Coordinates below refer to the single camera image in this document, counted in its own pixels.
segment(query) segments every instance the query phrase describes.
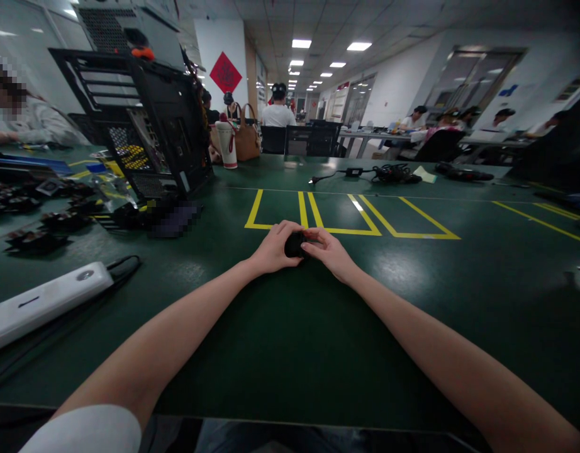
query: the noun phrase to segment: power strip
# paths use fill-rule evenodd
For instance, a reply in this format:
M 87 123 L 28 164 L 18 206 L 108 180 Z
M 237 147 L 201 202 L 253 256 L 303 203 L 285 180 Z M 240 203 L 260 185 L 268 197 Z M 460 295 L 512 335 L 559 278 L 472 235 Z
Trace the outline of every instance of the power strip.
M 0 303 L 0 348 L 97 296 L 114 281 L 94 262 Z

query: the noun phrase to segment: desk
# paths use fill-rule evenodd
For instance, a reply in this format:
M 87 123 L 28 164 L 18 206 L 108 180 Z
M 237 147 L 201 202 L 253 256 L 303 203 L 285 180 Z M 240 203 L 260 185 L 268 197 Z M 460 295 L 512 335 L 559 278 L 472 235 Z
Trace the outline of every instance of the desk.
M 88 262 L 129 254 L 144 261 L 105 305 L 8 373 L 0 404 L 57 407 L 143 323 L 250 256 L 266 233 L 262 225 L 287 218 L 342 228 L 337 237 L 366 272 L 497 357 L 580 428 L 580 289 L 564 275 L 580 265 L 580 230 L 571 219 L 534 205 L 543 201 L 533 197 L 534 189 L 490 183 L 439 177 L 435 184 L 383 186 L 337 176 L 308 193 L 313 175 L 383 163 L 261 155 L 235 171 L 217 167 L 216 178 L 199 194 L 202 218 L 177 240 L 110 234 L 93 225 L 71 236 L 73 243 L 63 250 L 19 259 L 2 253 L 0 239 L 0 301 Z M 423 166 L 432 171 L 434 164 Z M 355 196 L 376 232 L 347 194 Z M 0 350 L 0 366 L 33 336 Z M 155 411 L 398 430 L 473 429 L 360 298 L 315 260 L 245 288 Z
M 361 159 L 364 155 L 365 147 L 367 146 L 367 142 L 372 139 L 381 139 L 381 140 L 395 140 L 397 142 L 409 142 L 410 136 L 409 135 L 392 135 L 389 133 L 377 133 L 377 132 L 349 132 L 349 131 L 341 131 L 339 134 L 340 137 L 340 144 L 344 143 L 345 138 L 349 137 L 349 146 L 347 147 L 347 155 L 351 152 L 353 147 L 353 143 L 355 142 L 356 138 L 362 138 L 363 141 L 361 142 L 361 146 L 359 147 L 359 151 L 357 152 L 357 158 Z M 478 145 L 479 148 L 476 152 L 472 153 L 469 156 L 466 163 L 474 163 L 478 155 L 485 149 L 489 147 L 506 147 L 506 148 L 526 148 L 529 146 L 527 142 L 490 142 L 489 140 L 480 140 L 476 138 L 464 137 L 459 142 L 461 145 Z

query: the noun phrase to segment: chair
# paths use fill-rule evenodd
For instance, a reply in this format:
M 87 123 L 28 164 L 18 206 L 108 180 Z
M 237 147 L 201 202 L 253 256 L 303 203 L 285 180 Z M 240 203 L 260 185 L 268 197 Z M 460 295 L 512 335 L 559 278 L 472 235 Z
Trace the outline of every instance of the chair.
M 336 134 L 333 127 L 287 126 L 284 151 L 288 155 L 333 157 Z
M 466 135 L 462 131 L 439 130 L 416 153 L 413 159 L 399 155 L 398 160 L 414 160 L 415 162 L 451 162 L 462 150 L 458 142 Z
M 263 154 L 283 154 L 286 147 L 286 128 L 261 126 Z

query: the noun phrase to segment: brown handbag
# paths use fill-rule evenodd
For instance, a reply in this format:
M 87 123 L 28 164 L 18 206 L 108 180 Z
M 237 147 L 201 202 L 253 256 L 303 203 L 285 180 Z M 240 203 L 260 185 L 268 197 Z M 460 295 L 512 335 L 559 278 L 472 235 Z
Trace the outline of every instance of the brown handbag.
M 255 124 L 252 126 L 246 124 L 246 106 L 250 107 L 252 117 L 255 118 Z M 260 138 L 257 133 L 256 115 L 254 115 L 254 110 L 250 104 L 244 105 L 240 110 L 240 129 L 235 133 L 235 151 L 239 162 L 260 156 Z

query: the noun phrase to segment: red decoration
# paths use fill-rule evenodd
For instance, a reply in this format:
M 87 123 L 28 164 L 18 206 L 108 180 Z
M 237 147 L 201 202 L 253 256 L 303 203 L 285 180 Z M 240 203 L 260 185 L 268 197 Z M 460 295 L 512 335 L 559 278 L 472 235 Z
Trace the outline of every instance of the red decoration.
M 232 62 L 230 62 L 225 52 L 221 52 L 218 60 L 213 66 L 213 70 L 210 72 L 210 78 L 216 83 L 216 85 L 223 92 L 233 90 L 238 86 L 240 80 L 242 80 L 242 75 L 238 72 Z

